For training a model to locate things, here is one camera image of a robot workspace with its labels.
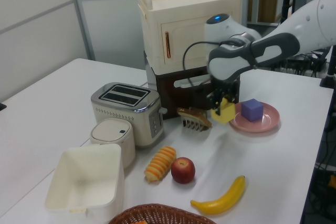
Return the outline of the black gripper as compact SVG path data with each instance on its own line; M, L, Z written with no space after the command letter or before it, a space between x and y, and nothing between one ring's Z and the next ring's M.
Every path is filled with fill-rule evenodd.
M220 107L223 98L228 102L237 103L239 101L240 77L233 82L224 82L211 79L212 92L207 95L206 99L217 115L220 115Z

